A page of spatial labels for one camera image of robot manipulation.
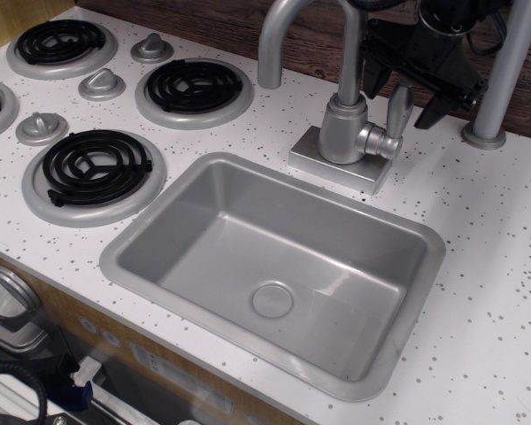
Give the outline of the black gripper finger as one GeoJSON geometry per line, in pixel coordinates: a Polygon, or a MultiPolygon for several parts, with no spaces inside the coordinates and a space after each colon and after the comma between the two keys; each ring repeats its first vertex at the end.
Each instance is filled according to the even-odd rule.
{"type": "Polygon", "coordinates": [[[375,98],[389,80],[391,67],[389,57],[383,52],[366,49],[364,64],[364,92],[370,99],[375,98]]]}
{"type": "Polygon", "coordinates": [[[448,115],[457,106],[453,97],[437,93],[431,97],[415,122],[417,129],[428,130],[448,115]]]}

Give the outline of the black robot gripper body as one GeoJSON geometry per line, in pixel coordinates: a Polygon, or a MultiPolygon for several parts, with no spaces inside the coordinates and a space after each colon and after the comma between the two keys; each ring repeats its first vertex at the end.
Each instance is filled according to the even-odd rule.
{"type": "Polygon", "coordinates": [[[361,44],[365,60],[366,49],[385,52],[391,73],[400,73],[434,94],[455,98],[454,109],[471,110],[487,89],[486,80],[464,53],[462,38],[441,35],[422,21],[405,25],[370,19],[361,44]]]}

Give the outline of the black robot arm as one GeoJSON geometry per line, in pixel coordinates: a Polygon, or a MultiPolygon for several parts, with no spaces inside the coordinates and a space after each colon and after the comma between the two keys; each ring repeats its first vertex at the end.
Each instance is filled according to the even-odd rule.
{"type": "Polygon", "coordinates": [[[433,93],[415,127],[429,129],[458,109],[472,110],[488,89],[487,80],[465,56],[462,42],[479,56],[501,50],[507,30],[498,10],[508,1],[422,1],[412,25],[370,19],[362,42],[365,55],[363,90],[375,97],[393,73],[415,81],[433,93]],[[473,43],[476,23],[494,17],[500,36],[485,50],[473,43]]]}

